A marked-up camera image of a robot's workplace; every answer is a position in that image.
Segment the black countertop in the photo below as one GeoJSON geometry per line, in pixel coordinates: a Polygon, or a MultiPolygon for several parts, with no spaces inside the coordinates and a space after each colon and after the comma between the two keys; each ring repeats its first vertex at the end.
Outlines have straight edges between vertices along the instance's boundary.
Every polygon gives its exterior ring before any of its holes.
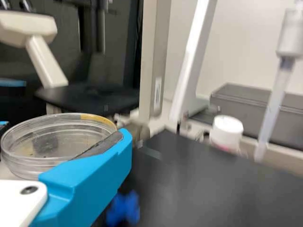
{"type": "Polygon", "coordinates": [[[139,194],[142,227],[303,224],[303,178],[169,131],[133,151],[121,190],[132,189],[139,194]]]}

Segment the white microscope arm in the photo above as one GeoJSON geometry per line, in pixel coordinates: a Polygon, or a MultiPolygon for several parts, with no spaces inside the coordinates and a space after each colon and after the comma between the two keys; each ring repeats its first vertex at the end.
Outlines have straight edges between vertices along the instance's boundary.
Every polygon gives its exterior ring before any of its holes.
{"type": "Polygon", "coordinates": [[[0,41],[26,48],[43,87],[68,85],[68,80],[47,43],[57,35],[54,18],[48,15],[0,10],[0,41]]]}

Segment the pipette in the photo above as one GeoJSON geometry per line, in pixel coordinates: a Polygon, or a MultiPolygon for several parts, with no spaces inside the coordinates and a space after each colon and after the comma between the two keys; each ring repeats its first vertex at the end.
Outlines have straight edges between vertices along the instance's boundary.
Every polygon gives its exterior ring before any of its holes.
{"type": "Polygon", "coordinates": [[[294,9],[286,10],[276,53],[280,57],[280,65],[254,153],[258,162],[263,160],[267,150],[295,60],[303,56],[303,0],[295,1],[294,9]]]}

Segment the petri dish lid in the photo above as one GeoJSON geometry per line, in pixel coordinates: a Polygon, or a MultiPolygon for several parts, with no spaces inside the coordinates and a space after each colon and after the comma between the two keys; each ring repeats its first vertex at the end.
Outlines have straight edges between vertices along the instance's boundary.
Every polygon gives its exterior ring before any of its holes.
{"type": "Polygon", "coordinates": [[[37,117],[9,129],[1,155],[11,172],[25,179],[73,159],[116,131],[107,118],[84,113],[37,117]]]}

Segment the blue clamp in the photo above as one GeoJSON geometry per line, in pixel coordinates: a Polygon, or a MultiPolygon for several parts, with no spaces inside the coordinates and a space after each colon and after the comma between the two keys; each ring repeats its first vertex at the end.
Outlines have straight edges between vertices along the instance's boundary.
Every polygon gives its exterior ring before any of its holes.
{"type": "Polygon", "coordinates": [[[114,227],[121,221],[126,220],[131,225],[135,225],[140,219],[140,207],[138,195],[131,191],[124,196],[118,193],[112,201],[110,209],[106,213],[106,224],[114,227]]]}
{"type": "Polygon", "coordinates": [[[47,186],[48,200],[32,227],[84,227],[97,217],[117,194],[132,166],[132,136],[123,138],[99,155],[64,162],[39,175],[47,186]]]}

